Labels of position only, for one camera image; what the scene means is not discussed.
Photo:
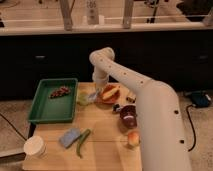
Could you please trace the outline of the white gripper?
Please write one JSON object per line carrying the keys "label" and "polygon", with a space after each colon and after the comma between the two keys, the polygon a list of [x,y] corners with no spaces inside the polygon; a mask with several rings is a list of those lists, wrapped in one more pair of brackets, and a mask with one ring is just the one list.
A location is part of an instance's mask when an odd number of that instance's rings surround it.
{"label": "white gripper", "polygon": [[92,80],[95,83],[96,89],[102,89],[108,83],[109,75],[105,71],[95,67],[92,74]]}

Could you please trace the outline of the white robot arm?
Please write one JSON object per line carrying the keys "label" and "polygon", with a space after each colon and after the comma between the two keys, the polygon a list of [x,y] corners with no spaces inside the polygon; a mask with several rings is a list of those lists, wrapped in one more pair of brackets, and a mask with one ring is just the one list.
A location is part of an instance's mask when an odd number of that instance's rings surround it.
{"label": "white robot arm", "polygon": [[97,88],[114,78],[136,95],[142,171],[192,171],[179,98],[168,84],[114,61],[106,47],[89,55]]}

